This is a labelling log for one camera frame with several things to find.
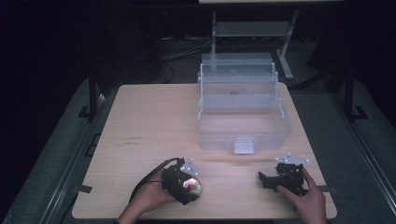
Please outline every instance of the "gray carpet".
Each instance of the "gray carpet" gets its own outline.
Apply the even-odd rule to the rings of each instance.
[[[277,45],[276,41],[252,45],[244,42],[233,45],[232,50],[269,51],[274,55]],[[165,46],[168,47],[165,52],[172,55],[199,46],[199,43],[169,41]],[[314,47],[315,43],[293,42],[287,58],[295,78],[286,80],[280,74],[280,81],[293,86],[312,77],[317,71],[306,66],[306,63]],[[174,77],[169,85],[195,82],[200,53],[167,63],[170,67],[166,67],[164,74],[154,83],[169,79],[173,72]],[[396,216],[375,182],[350,124],[339,109],[337,99],[342,93],[330,95],[324,90],[326,83],[327,79],[324,78],[302,91],[290,91],[290,94],[324,178],[332,188],[338,215],[331,223],[396,223]],[[113,89],[113,92],[105,95],[105,99],[100,101],[95,120],[88,122],[88,119],[78,118],[80,109],[89,104],[88,82],[81,84],[15,200],[8,223],[59,223],[62,219],[63,223],[111,223],[112,220],[74,219],[71,207],[77,195],[75,186],[82,183],[91,161],[91,157],[85,154],[87,149],[93,149],[90,143],[102,131],[116,93],[117,89]],[[361,105],[369,119],[357,120],[354,125],[373,149],[381,168],[395,186],[396,178],[392,171],[396,169],[396,132],[359,82],[356,82],[355,96],[355,105]],[[70,174],[64,173],[67,167]],[[62,177],[68,177],[68,181],[60,186]],[[52,202],[57,206],[47,209],[52,196],[59,202]],[[300,220],[278,220],[276,223],[300,223]]]

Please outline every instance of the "dark background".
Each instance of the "dark background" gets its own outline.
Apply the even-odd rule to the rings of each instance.
[[[112,1],[103,6],[105,2],[0,1],[1,220],[90,73],[102,91],[149,83],[162,69],[159,38],[210,36],[210,10],[147,10],[159,3],[197,1]],[[301,9],[293,39],[315,40],[324,33],[310,65],[323,71],[336,62],[349,64],[396,126],[394,4],[346,1],[340,7],[319,7],[326,8]],[[261,9],[253,11],[242,18],[260,19]],[[220,16],[236,19],[239,8],[232,12]],[[281,16],[273,10],[265,15]]]

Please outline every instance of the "black cable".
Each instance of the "black cable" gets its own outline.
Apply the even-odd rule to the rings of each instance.
[[[134,191],[132,191],[131,194],[131,198],[129,199],[129,202],[132,200],[132,198],[136,195],[137,191],[140,189],[140,187],[142,187],[143,185],[145,185],[146,183],[149,182],[149,179],[152,178],[157,172],[159,172],[163,167],[165,167],[167,164],[169,164],[169,162],[171,161],[177,161],[180,160],[180,158],[173,158],[167,161],[164,161],[163,163],[161,163],[159,166],[157,166],[154,170],[152,170],[148,175],[146,175],[145,177],[143,177],[142,180],[140,180],[140,182],[136,185],[136,187],[134,187]]]
[[[173,67],[168,64],[164,64],[163,66],[169,68],[172,72],[172,75],[170,78],[168,78],[168,76],[165,74],[165,72],[163,72],[163,75],[165,76],[165,80],[163,80],[163,84],[168,84],[175,77],[175,69],[173,69]]]

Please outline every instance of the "floor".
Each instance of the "floor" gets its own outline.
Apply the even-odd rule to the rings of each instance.
[[[264,51],[275,56],[280,41],[239,39],[232,44],[224,41],[218,44],[218,51]],[[204,43],[204,39],[164,40],[164,53],[175,56]],[[315,75],[318,71],[307,66],[315,45],[315,41],[292,42],[287,59],[294,79],[285,79],[278,67],[279,81],[292,87]],[[163,73],[153,83],[196,82],[200,55],[206,51],[208,49],[200,49],[176,59],[168,57]],[[325,77],[303,90],[290,90],[290,94],[320,169],[332,189],[338,215],[331,223],[396,223],[396,212],[389,206],[391,199],[386,197],[386,191],[396,187],[396,130],[358,80],[355,80],[354,105],[360,105],[368,119],[349,122],[342,111],[343,91],[327,93],[328,80]],[[91,122],[78,117],[81,108],[89,104],[88,92],[88,80],[85,80],[64,111],[4,223],[112,223],[113,220],[78,220],[71,215],[78,187],[89,167],[117,88],[101,95],[98,113]],[[378,178],[379,175],[386,177],[390,188],[382,187],[380,180],[384,179]],[[277,220],[275,223],[301,221]]]

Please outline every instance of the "wrist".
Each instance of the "wrist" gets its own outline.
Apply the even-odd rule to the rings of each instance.
[[[145,211],[142,209],[140,204],[129,203],[124,211],[121,213],[117,221],[120,224],[133,224],[137,219],[142,216]]]

